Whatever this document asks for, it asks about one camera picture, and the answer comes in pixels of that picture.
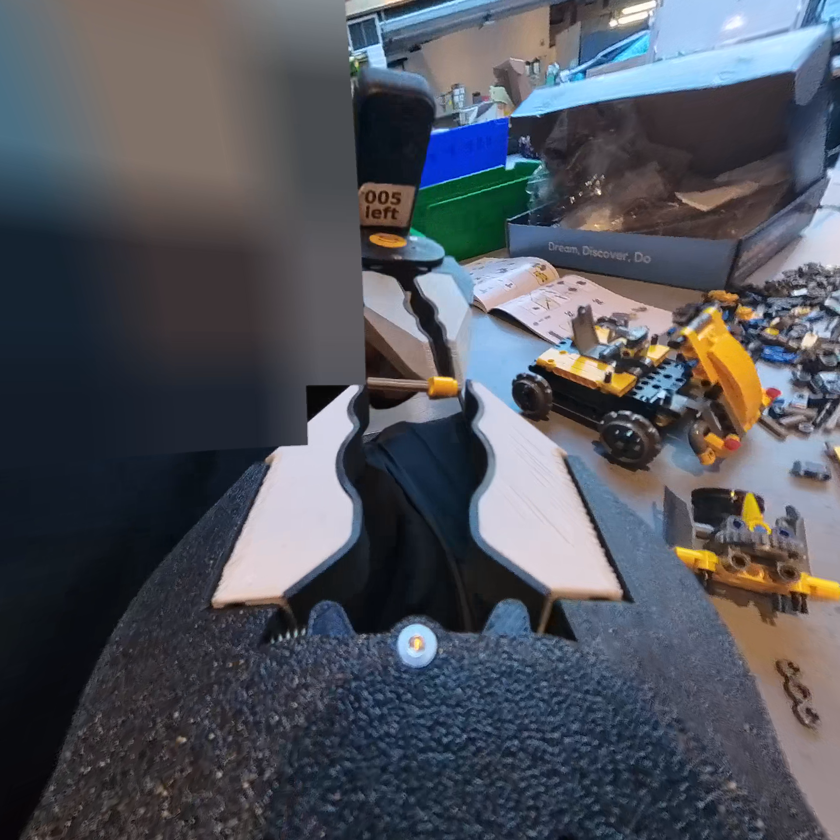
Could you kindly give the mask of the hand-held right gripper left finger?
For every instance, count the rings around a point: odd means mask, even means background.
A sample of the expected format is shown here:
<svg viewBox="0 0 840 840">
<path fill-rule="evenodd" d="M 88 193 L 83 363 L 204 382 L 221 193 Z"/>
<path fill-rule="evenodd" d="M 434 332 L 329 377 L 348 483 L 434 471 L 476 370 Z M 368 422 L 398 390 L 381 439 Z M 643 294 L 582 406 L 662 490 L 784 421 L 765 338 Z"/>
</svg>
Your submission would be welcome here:
<svg viewBox="0 0 840 840">
<path fill-rule="evenodd" d="M 211 605 L 282 603 L 348 558 L 363 534 L 368 390 L 348 387 L 308 421 L 308 441 L 279 446 Z"/>
</svg>

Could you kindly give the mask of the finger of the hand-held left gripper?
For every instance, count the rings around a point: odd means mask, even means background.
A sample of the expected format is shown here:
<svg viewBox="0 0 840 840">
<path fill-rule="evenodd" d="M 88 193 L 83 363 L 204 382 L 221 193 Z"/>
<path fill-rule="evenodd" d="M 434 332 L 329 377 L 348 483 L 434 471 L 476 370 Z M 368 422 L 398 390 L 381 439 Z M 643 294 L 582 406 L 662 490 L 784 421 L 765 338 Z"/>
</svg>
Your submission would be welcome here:
<svg viewBox="0 0 840 840">
<path fill-rule="evenodd" d="M 363 338 L 404 377 L 454 377 L 454 278 L 363 270 Z"/>
<path fill-rule="evenodd" d="M 472 345 L 472 304 L 457 278 L 442 270 L 420 278 L 420 292 L 436 304 L 438 323 L 452 353 L 454 372 L 449 377 L 465 382 Z"/>
</svg>

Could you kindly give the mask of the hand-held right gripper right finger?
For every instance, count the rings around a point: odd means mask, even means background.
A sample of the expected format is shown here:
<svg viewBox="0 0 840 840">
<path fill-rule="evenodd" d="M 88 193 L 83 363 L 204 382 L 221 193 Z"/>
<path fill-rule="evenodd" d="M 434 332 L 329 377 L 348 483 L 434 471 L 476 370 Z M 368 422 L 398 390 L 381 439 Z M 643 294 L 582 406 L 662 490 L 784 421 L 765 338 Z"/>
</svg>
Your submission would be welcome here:
<svg viewBox="0 0 840 840">
<path fill-rule="evenodd" d="M 469 427 L 486 456 L 471 499 L 478 546 L 550 601 L 621 601 L 625 589 L 566 449 L 476 378 Z"/>
</svg>

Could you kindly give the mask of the blue plastic bin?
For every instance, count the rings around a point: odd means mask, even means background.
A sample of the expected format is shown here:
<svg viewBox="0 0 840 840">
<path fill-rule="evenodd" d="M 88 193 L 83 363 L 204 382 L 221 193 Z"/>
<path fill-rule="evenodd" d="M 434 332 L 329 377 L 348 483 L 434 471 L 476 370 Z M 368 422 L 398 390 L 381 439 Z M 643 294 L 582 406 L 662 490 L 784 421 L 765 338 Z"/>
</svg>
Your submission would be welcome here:
<svg viewBox="0 0 840 840">
<path fill-rule="evenodd" d="M 508 167 L 510 119 L 436 130 L 429 138 L 422 186 Z"/>
</svg>

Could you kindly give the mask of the instruction booklet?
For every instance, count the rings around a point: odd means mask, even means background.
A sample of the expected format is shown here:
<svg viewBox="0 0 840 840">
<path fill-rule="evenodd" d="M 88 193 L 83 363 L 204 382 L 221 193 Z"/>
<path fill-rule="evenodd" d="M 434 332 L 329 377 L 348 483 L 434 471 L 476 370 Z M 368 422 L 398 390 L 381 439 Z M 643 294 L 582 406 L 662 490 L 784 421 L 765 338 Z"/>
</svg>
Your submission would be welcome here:
<svg viewBox="0 0 840 840">
<path fill-rule="evenodd" d="M 625 297 L 588 278 L 561 276 L 536 256 L 485 256 L 465 267 L 479 309 L 508 317 L 551 345 L 572 335 L 572 318 L 583 304 L 594 308 L 595 318 L 622 313 L 631 326 L 661 335 L 675 323 L 669 309 Z"/>
</svg>

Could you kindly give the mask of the green plastic bin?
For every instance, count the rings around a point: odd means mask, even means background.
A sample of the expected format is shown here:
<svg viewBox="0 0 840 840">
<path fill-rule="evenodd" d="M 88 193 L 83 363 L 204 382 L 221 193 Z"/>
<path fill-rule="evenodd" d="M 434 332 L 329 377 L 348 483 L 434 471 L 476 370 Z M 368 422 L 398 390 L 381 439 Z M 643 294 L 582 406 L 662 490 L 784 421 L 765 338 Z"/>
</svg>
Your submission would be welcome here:
<svg viewBox="0 0 840 840">
<path fill-rule="evenodd" d="M 521 159 L 420 190 L 413 234 L 434 238 L 457 260 L 508 248 L 508 219 L 529 210 L 539 162 Z"/>
</svg>

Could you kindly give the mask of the yellow toy vehicle model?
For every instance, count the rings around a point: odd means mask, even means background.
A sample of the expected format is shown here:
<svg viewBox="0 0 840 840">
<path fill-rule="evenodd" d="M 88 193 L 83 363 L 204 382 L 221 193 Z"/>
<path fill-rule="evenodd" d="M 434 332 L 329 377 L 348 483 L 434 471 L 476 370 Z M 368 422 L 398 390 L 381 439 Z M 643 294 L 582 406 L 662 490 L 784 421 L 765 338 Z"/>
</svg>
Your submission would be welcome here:
<svg viewBox="0 0 840 840">
<path fill-rule="evenodd" d="M 649 468 L 672 427 L 686 429 L 703 468 L 715 464 L 742 449 L 775 398 L 730 321 L 720 302 L 703 301 L 657 335 L 621 317 L 595 318 L 583 304 L 572 338 L 517 374 L 515 403 L 530 421 L 559 412 L 590 422 L 606 456 L 627 470 Z"/>
</svg>

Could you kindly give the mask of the dark blue cardboard box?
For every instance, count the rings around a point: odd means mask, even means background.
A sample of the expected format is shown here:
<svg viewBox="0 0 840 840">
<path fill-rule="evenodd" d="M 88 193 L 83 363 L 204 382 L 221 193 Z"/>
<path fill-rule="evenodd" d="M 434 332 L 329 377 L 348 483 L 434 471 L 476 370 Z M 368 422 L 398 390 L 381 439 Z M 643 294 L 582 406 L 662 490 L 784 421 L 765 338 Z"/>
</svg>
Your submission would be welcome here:
<svg viewBox="0 0 840 840">
<path fill-rule="evenodd" d="M 511 115 L 536 155 L 551 112 L 633 102 L 654 141 L 691 149 L 709 176 L 787 153 L 797 193 L 725 240 L 532 227 L 521 213 L 508 221 L 510 254 L 684 288 L 742 285 L 808 229 L 830 186 L 832 49 L 832 27 L 813 24 L 536 90 Z"/>
</svg>

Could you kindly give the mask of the toy wheel gear subassembly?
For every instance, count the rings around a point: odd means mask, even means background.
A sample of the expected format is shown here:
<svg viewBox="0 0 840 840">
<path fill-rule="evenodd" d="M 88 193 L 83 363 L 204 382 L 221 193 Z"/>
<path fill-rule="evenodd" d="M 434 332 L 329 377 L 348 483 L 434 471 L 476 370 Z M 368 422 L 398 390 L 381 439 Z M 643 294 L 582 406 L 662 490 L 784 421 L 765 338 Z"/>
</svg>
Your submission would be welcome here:
<svg viewBox="0 0 840 840">
<path fill-rule="evenodd" d="M 808 613 L 811 601 L 838 601 L 840 583 L 813 575 L 805 520 L 797 506 L 773 522 L 762 495 L 742 487 L 665 487 L 665 540 L 710 593 L 727 584 L 762 595 L 775 613 Z"/>
</svg>

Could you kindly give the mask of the person's dark clothing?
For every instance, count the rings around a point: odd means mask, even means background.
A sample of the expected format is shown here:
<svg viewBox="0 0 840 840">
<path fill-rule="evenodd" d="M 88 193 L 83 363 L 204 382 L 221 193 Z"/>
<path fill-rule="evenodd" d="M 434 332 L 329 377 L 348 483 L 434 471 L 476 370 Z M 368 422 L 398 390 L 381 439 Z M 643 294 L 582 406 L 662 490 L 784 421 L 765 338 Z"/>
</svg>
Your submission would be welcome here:
<svg viewBox="0 0 840 840">
<path fill-rule="evenodd" d="M 3 837 L 20 837 L 59 760 L 79 694 L 133 597 L 266 446 L 3 470 Z M 367 441 L 370 550 L 317 601 L 356 632 L 420 613 L 469 624 L 458 522 L 472 464 L 462 413 Z"/>
</svg>

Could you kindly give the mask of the pile of loose toy pieces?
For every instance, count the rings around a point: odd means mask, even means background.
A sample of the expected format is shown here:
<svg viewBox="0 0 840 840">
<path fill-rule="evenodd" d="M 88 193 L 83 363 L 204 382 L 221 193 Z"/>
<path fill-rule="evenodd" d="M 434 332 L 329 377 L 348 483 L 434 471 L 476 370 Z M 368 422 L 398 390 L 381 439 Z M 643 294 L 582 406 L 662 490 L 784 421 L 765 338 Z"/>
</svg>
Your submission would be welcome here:
<svg viewBox="0 0 840 840">
<path fill-rule="evenodd" d="M 718 304 L 730 332 L 754 363 L 789 372 L 789 390 L 772 390 L 759 422 L 775 439 L 838 433 L 840 413 L 840 267 L 808 260 L 766 281 L 706 292 L 675 313 L 691 321 Z"/>
</svg>

